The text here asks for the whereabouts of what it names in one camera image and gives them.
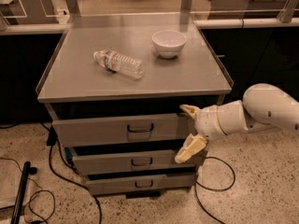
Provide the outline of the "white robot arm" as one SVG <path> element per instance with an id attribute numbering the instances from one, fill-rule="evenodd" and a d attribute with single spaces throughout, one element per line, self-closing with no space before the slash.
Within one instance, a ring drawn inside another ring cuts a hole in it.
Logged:
<path id="1" fill-rule="evenodd" d="M 299 103 L 280 88 L 260 83 L 249 87 L 243 100 L 199 108 L 181 105 L 194 120 L 197 135 L 189 134 L 175 157 L 184 163 L 212 141 L 232 133 L 258 133 L 276 128 L 299 134 Z"/>

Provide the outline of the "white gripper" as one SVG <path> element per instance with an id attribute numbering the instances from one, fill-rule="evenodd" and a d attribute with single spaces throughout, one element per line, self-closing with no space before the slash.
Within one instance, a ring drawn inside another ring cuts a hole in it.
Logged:
<path id="1" fill-rule="evenodd" d="M 197 135 L 190 133 L 178 151 L 175 162 L 184 163 L 205 149 L 207 140 L 222 139 L 225 133 L 220 126 L 218 107 L 216 105 L 203 109 L 195 105 L 180 105 L 179 108 L 192 119 L 195 119 L 195 129 L 199 133 Z"/>

